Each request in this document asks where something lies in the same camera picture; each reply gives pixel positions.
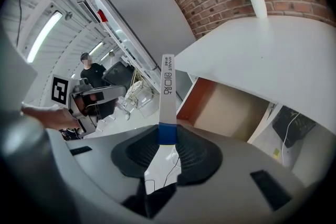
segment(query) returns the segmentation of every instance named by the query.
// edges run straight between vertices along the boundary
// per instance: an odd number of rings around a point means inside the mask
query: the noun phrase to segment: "black cable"
[[[19,0],[19,7],[20,7],[20,21],[19,21],[19,30],[18,30],[18,32],[17,32],[16,47],[19,45],[20,28],[21,28],[21,21],[22,21],[22,7],[21,7],[21,0]]]
[[[170,172],[167,174],[167,176],[166,176],[166,180],[165,180],[165,182],[164,182],[164,184],[163,184],[163,187],[164,187],[164,186],[166,185],[166,183],[167,183],[167,179],[168,179],[169,174],[170,174],[170,173],[172,172],[172,170],[177,166],[177,163],[179,162],[179,159],[180,159],[180,157],[178,157],[176,164],[175,164],[174,167],[170,170]]]
[[[147,180],[145,180],[145,182],[146,181],[153,181],[154,182],[154,191],[155,191],[155,180],[153,180],[153,179],[147,179]]]

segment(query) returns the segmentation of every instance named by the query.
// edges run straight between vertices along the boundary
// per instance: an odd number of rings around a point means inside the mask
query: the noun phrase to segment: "human hand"
[[[66,108],[60,106],[52,108],[37,108],[23,105],[21,111],[37,118],[45,128],[61,130],[66,128],[80,128],[80,125]]]

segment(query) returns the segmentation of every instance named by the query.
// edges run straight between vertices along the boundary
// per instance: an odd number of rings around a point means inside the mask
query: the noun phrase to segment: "ceiling light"
[[[104,44],[103,41],[99,42],[99,44],[96,45],[95,48],[92,51],[89,52],[89,55],[92,55],[95,52],[95,50],[97,50],[103,44]]]
[[[52,17],[49,19],[49,21],[46,23],[46,25],[43,27],[41,30],[40,34],[38,34],[32,49],[29,52],[27,61],[28,62],[33,62],[35,59],[35,56],[40,49],[43,41],[46,39],[48,36],[49,32],[52,30],[52,28],[55,26],[55,24],[62,18],[62,13],[60,12],[55,12]]]
[[[101,58],[100,61],[104,60],[109,55],[109,53],[112,52],[112,51],[113,50],[110,50],[107,54],[105,54],[105,56],[103,58]]]

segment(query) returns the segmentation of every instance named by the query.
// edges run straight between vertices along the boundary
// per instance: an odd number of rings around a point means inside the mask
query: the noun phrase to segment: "white shelf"
[[[192,86],[190,87],[190,89],[189,89],[187,95],[185,96],[185,98],[183,99],[181,105],[180,105],[179,108],[177,109],[176,114],[178,114],[178,113],[180,112],[180,110],[181,110],[181,108],[183,107],[185,101],[188,99],[189,94],[192,92],[193,88],[195,87],[197,81],[198,81],[198,78],[196,78],[196,79],[194,80],[194,82],[193,82]]]
[[[177,70],[281,103],[336,134],[336,31],[291,16],[229,20],[175,57]]]

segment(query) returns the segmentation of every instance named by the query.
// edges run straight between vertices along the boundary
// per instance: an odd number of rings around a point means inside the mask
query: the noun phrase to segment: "blue tape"
[[[176,124],[159,122],[159,145],[175,145],[177,143]]]

